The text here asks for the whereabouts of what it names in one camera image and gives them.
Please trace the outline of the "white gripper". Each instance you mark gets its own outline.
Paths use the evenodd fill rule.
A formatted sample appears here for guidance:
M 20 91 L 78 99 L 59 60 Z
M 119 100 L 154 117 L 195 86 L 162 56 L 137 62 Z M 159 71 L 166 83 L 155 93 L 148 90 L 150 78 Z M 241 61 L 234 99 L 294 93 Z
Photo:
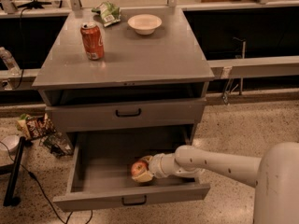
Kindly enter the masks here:
M 139 175 L 133 175 L 132 179 L 138 183 L 150 182 L 153 177 L 166 178 L 173 174 L 174 171 L 174 155 L 173 154 L 157 154 L 140 158 L 141 161 L 149 163 L 149 172 L 144 172 Z

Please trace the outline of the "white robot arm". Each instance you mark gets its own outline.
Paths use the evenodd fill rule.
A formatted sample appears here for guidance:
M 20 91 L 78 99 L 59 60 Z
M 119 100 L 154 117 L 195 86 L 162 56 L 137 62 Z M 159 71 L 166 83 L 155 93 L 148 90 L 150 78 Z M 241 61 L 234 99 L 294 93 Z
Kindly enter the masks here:
M 170 175 L 192 178 L 205 169 L 255 188 L 253 224 L 299 224 L 299 144 L 277 144 L 261 157 L 181 146 L 145 156 L 131 167 L 139 183 Z

